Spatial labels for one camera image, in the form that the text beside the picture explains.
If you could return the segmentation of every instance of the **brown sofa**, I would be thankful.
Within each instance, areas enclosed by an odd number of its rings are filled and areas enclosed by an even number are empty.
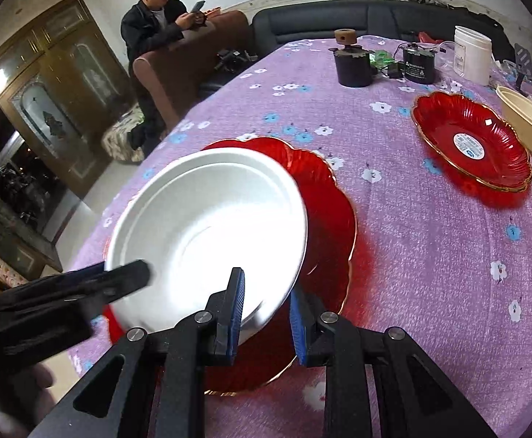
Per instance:
[[[134,74],[148,89],[171,130],[199,100],[199,85],[213,73],[221,49],[250,49],[246,16],[228,11],[207,20],[207,27],[185,31],[185,39],[134,61]]]

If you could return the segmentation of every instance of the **red plate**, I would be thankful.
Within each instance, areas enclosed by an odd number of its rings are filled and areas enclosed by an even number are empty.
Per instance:
[[[433,92],[412,109],[420,136],[465,193],[495,207],[514,207],[532,180],[528,151],[490,108],[462,95]]]
[[[260,137],[246,142],[222,140],[204,149],[223,147],[264,153],[292,175],[309,220],[305,261],[298,281],[305,291],[318,295],[328,310],[339,312],[349,287],[349,262],[357,221],[349,199],[337,187],[331,168],[315,153],[294,149],[277,138]],[[110,339],[115,342],[123,331],[109,311],[106,316],[110,320]],[[211,393],[223,394],[251,390],[278,377],[293,360],[287,300],[264,329],[238,348],[233,367],[207,368],[206,388]]]

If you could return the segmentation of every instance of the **wooden knob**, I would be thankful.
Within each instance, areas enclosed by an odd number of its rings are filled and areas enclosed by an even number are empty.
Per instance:
[[[357,33],[355,30],[337,30],[335,40],[339,44],[357,44]]]

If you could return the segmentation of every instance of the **smartphone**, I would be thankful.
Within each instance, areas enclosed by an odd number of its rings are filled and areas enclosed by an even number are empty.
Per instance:
[[[193,9],[191,9],[191,13],[195,13],[197,11],[200,11],[201,8],[203,8],[203,5],[205,4],[205,0],[198,1],[195,3],[195,6],[193,6]]]

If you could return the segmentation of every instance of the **floral tablecloth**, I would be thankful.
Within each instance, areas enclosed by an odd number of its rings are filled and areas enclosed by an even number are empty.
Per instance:
[[[400,41],[363,36],[360,43],[393,52]],[[347,318],[379,331],[402,326],[498,436],[518,437],[532,420],[532,189],[518,210],[466,197],[427,158],[410,118],[416,96],[433,90],[496,111],[500,102],[490,87],[455,75],[453,51],[437,56],[442,77],[434,85],[378,76],[363,89],[342,87],[327,51],[333,46],[288,43],[193,108],[105,210],[74,267],[102,260],[127,203],[180,156],[258,135],[316,150],[366,238],[353,254]],[[505,83],[496,69],[492,77]],[[373,273],[364,278],[370,257]],[[94,325],[96,336],[69,351],[80,374],[110,346],[106,320]],[[207,436],[319,436],[324,382],[323,369],[295,364],[254,392],[208,396]]]

